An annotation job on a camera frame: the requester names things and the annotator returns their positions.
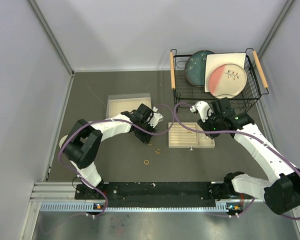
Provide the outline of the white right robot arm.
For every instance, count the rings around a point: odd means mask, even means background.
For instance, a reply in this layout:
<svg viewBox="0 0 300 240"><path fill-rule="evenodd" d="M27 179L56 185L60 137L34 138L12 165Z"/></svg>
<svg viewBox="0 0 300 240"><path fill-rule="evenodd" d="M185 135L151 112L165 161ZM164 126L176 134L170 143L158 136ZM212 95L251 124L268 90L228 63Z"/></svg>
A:
<svg viewBox="0 0 300 240"><path fill-rule="evenodd" d="M300 169L286 160L264 137L246 113L236 113L228 98L212 103L198 101L190 109L199 114L197 124L214 139L222 133L241 144L258 163L267 179L237 171L224 177L223 192L229 198L246 194L260 199L277 215L300 206Z"/></svg>

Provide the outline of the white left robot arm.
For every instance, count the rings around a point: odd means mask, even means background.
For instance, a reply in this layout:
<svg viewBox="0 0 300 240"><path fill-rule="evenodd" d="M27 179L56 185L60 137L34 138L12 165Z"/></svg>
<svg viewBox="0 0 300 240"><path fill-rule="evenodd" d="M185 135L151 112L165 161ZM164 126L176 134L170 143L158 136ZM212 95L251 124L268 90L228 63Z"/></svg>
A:
<svg viewBox="0 0 300 240"><path fill-rule="evenodd" d="M103 122L87 125L87 121L80 119L75 123L69 135L60 141L60 147L64 148L63 153L86 185L88 195L96 199L104 191L102 177L94 163L101 142L116 135L133 132L137 139L147 144L163 118L157 107L149 108L142 103L136 110L123 111Z"/></svg>

